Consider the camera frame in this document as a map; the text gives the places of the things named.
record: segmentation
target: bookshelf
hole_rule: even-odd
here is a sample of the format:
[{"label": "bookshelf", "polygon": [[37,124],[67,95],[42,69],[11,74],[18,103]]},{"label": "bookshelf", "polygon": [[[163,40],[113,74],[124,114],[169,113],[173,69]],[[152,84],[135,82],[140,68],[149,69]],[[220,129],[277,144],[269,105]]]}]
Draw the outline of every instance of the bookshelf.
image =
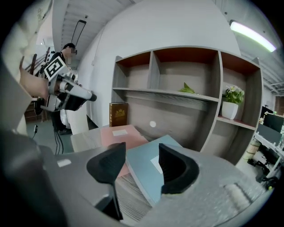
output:
[{"label": "bookshelf", "polygon": [[[256,130],[262,76],[258,60],[247,61],[202,47],[165,47],[114,64],[112,102],[129,103],[128,123],[152,140],[170,135],[182,146],[233,164],[241,159]],[[186,82],[198,94],[179,92]],[[228,85],[245,91],[236,118],[221,115]]]}]

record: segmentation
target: white wall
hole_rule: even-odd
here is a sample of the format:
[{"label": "white wall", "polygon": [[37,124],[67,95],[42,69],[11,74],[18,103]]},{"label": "white wall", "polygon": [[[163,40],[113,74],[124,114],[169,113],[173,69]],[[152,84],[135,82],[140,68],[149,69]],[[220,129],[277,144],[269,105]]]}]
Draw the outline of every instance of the white wall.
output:
[{"label": "white wall", "polygon": [[53,46],[53,39],[52,39],[52,13],[53,13],[53,6],[50,9],[50,12],[40,26],[39,33],[37,36],[36,44],[40,45],[44,40],[46,46]]},{"label": "white wall", "polygon": [[274,111],[275,108],[275,95],[267,88],[263,88],[262,93],[262,106],[267,105],[267,108]]},{"label": "white wall", "polygon": [[32,63],[32,58],[34,54],[37,54],[37,59],[46,54],[47,47],[45,45],[35,45],[33,49],[33,54],[25,56],[23,61],[23,68],[28,67]]},{"label": "white wall", "polygon": [[98,126],[108,124],[117,55],[127,57],[179,45],[213,47],[241,55],[229,24],[212,1],[144,0],[114,17],[81,60],[78,77],[98,96],[96,102],[89,103],[89,117]]}]

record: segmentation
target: shelf compartment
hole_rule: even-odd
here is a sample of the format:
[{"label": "shelf compartment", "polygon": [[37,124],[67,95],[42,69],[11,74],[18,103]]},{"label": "shelf compartment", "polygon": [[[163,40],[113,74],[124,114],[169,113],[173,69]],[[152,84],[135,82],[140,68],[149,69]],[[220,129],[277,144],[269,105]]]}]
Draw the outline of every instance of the shelf compartment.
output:
[{"label": "shelf compartment", "polygon": [[220,59],[218,51],[196,47],[152,51],[148,88],[177,91],[185,82],[196,93],[218,98]]},{"label": "shelf compartment", "polygon": [[113,87],[146,88],[149,76],[150,52],[121,59],[114,65]]},{"label": "shelf compartment", "polygon": [[230,119],[222,117],[222,116],[218,116],[217,120],[228,123],[228,124],[237,125],[237,126],[240,126],[240,127],[246,128],[246,129],[250,129],[250,130],[256,129],[255,127],[247,125],[247,124],[245,124],[245,123],[243,123],[239,120],[230,120]]},{"label": "shelf compartment", "polygon": [[126,68],[147,65],[150,62],[150,53],[151,52],[144,52],[127,58],[118,59],[116,63]]},{"label": "shelf compartment", "polygon": [[205,111],[161,102],[126,97],[128,124],[132,124],[147,139],[170,135],[183,147],[192,148],[198,128],[206,117]]},{"label": "shelf compartment", "polygon": [[253,134],[251,129],[217,121],[202,152],[224,158],[236,165],[244,155]]},{"label": "shelf compartment", "polygon": [[256,63],[221,52],[223,62],[223,92],[226,86],[238,86],[245,92],[244,102],[238,107],[235,119],[257,127],[262,99],[262,77]]},{"label": "shelf compartment", "polygon": [[155,94],[166,94],[166,95],[173,95],[173,96],[180,96],[185,98],[192,98],[197,100],[203,100],[207,102],[218,102],[218,98],[213,98],[205,95],[200,94],[191,94],[186,92],[179,92],[179,91],[170,91],[170,90],[159,90],[159,89],[132,89],[132,88],[124,88],[124,87],[114,87],[114,90],[124,90],[124,91],[135,91],[135,92],[145,92],[145,93],[155,93]]},{"label": "shelf compartment", "polygon": [[250,76],[260,69],[256,63],[245,60],[239,56],[221,52],[221,57],[224,68],[246,76]]}]

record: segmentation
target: floor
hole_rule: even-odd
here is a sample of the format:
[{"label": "floor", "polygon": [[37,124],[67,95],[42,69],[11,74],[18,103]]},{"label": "floor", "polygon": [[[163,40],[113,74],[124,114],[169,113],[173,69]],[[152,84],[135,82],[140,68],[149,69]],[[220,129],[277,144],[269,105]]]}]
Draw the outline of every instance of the floor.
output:
[{"label": "floor", "polygon": [[[253,160],[255,161],[260,160],[262,163],[265,163],[265,159],[262,156],[263,155],[261,152],[257,152],[255,156],[253,157]],[[261,168],[254,167],[248,164],[248,160],[243,159],[243,158],[239,161],[236,167],[252,180],[256,180],[256,176],[262,173]]]},{"label": "floor", "polygon": [[[35,125],[38,125],[38,131],[34,137],[34,140],[37,142],[38,145],[44,145],[51,148],[53,153],[55,154],[56,142],[55,142],[52,122],[45,121],[45,122],[27,123],[27,132],[29,137],[33,137]],[[60,136],[63,143],[63,149],[64,149],[63,153],[74,152],[70,136],[71,134]]]}]

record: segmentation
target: cable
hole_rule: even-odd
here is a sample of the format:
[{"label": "cable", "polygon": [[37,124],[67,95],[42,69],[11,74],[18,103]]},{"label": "cable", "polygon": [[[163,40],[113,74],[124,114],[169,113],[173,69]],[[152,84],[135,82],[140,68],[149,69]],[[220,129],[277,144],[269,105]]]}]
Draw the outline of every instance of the cable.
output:
[{"label": "cable", "polygon": [[35,127],[34,127],[34,136],[32,137],[32,139],[35,137],[35,135],[36,135],[36,133],[37,133],[37,129],[38,129],[38,126],[37,125],[35,125]]},{"label": "cable", "polygon": [[58,134],[58,132],[56,131],[55,132],[55,134],[56,134],[56,138],[57,138],[57,141],[58,141],[58,144],[59,144],[59,149],[58,149],[58,154],[60,153],[60,141],[59,141],[59,134]]},{"label": "cable", "polygon": [[63,154],[63,151],[64,151],[64,147],[63,147],[63,142],[62,142],[62,140],[61,140],[61,137],[60,137],[60,135],[58,134],[58,137],[59,137],[59,139],[60,139],[60,142],[61,142],[61,145],[62,145],[62,154]]},{"label": "cable", "polygon": [[55,143],[56,143],[55,155],[57,155],[57,139],[56,139],[56,132],[55,132],[55,130],[54,130],[54,138],[55,138]]}]

